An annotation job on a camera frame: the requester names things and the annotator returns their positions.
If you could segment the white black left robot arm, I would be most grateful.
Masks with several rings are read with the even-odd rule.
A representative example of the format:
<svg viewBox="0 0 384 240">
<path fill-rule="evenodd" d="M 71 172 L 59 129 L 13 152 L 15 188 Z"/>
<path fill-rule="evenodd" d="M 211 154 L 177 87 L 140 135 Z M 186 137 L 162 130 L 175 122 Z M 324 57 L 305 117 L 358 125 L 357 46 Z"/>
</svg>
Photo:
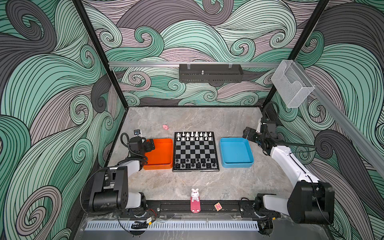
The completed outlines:
<svg viewBox="0 0 384 240">
<path fill-rule="evenodd" d="M 129 209 L 138 212 L 147 210 L 144 193 L 129 191 L 129 177 L 148 164 L 146 153 L 155 149 L 154 140 L 147 140 L 139 129 L 134 130 L 132 138 L 127 133 L 122 133 L 120 140 L 128 149 L 128 156 L 112 167 L 97 171 L 91 177 L 93 184 L 86 207 L 94 215 Z"/>
</svg>

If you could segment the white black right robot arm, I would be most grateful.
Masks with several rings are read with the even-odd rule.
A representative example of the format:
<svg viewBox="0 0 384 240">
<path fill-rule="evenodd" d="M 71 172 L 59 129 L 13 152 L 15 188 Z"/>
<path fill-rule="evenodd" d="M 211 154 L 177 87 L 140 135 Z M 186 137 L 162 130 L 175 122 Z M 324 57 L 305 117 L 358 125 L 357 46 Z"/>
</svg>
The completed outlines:
<svg viewBox="0 0 384 240">
<path fill-rule="evenodd" d="M 255 198 L 254 209 L 289 216 L 297 224 L 333 224 L 334 188 L 312 174 L 291 151 L 291 147 L 294 146 L 309 148 L 312 152 L 316 150 L 316 147 L 280 140 L 276 134 L 272 133 L 272 128 L 276 123 L 267 114 L 269 108 L 279 110 L 277 103 L 267 103 L 262 108 L 258 128 L 245 128 L 243 138 L 256 143 L 263 150 L 264 155 L 272 157 L 287 175 L 294 188 L 288 198 L 274 194 L 258 194 Z"/>
</svg>

